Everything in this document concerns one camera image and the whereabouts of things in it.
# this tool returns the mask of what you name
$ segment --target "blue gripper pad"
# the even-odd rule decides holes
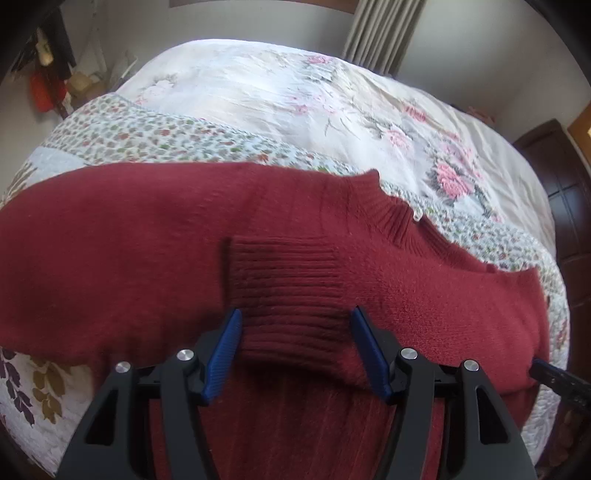
[[[242,335],[242,313],[240,310],[234,310],[222,328],[223,332],[206,365],[206,383],[201,393],[206,404],[209,404],[222,392],[234,354],[240,343]]]
[[[390,368],[359,308],[351,313],[350,327],[373,392],[382,400],[388,401],[393,395],[389,379]]]

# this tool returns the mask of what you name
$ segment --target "sweater collar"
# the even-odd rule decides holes
[[[386,194],[379,185],[377,170],[349,178],[354,195],[370,224],[388,242],[420,257],[448,258],[453,245],[423,217],[414,220],[414,211],[408,203]]]

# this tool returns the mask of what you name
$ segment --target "red cloth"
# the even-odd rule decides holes
[[[222,479],[371,478],[392,409],[368,391],[349,333],[358,304],[434,362],[477,359],[520,426],[536,393],[528,367],[548,358],[537,273],[448,243],[375,171],[84,168],[0,211],[0,265],[2,345],[88,364],[98,381],[123,359],[163,361],[241,308],[234,369],[202,415]],[[441,423],[438,405],[429,479]]]

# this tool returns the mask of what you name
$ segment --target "floral bedspread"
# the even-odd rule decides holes
[[[111,94],[93,100],[58,126],[20,169],[2,203],[60,173],[123,161],[251,161],[337,175],[364,170],[227,125],[153,112]],[[464,180],[448,162],[444,164],[435,168],[433,181],[452,196],[468,194],[471,188],[476,192],[476,177],[474,182]],[[405,199],[416,218],[428,215],[446,238],[481,261],[507,271],[537,268],[548,299],[551,361],[566,367],[569,309],[564,284],[552,256],[535,238],[507,223],[487,219],[482,212],[477,216],[462,212],[453,208],[455,202],[434,201],[387,179],[382,179],[382,188]],[[49,473],[55,474],[92,395],[88,367],[56,365],[0,351],[0,419],[24,452]],[[522,433],[534,461],[548,438],[557,405],[558,397],[543,387]]]
[[[171,48],[118,92],[327,155],[473,215],[509,222],[552,253],[547,195],[500,135],[427,93],[343,60],[236,40]]]

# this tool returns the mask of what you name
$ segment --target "brown leaf print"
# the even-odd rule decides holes
[[[44,400],[43,402],[41,402],[41,412],[43,413],[43,417],[45,419],[49,420],[53,424],[56,423],[56,414],[50,408],[48,400]]]
[[[31,357],[31,362],[33,362],[38,367],[43,367],[47,363],[47,361],[41,360],[40,358],[34,356]]]
[[[66,386],[64,379],[61,377],[59,370],[53,364],[49,364],[46,372],[47,380],[54,393],[58,397],[62,397],[66,393]]]
[[[47,394],[42,392],[38,388],[33,387],[32,392],[33,392],[33,397],[35,397],[35,400],[37,400],[38,402],[42,402],[43,400],[45,400],[47,398]]]
[[[12,182],[6,189],[6,202],[12,200],[21,193],[27,184],[27,180],[37,170],[31,163],[25,163],[12,179]]]
[[[42,372],[35,370],[33,372],[33,383],[39,390],[42,390],[45,388],[45,375]]]
[[[51,408],[57,415],[61,417],[61,404],[53,395],[48,398],[49,408]]]
[[[66,372],[68,375],[72,374],[72,368],[68,365],[60,365],[60,364],[56,364],[60,369],[62,369],[64,372]]]

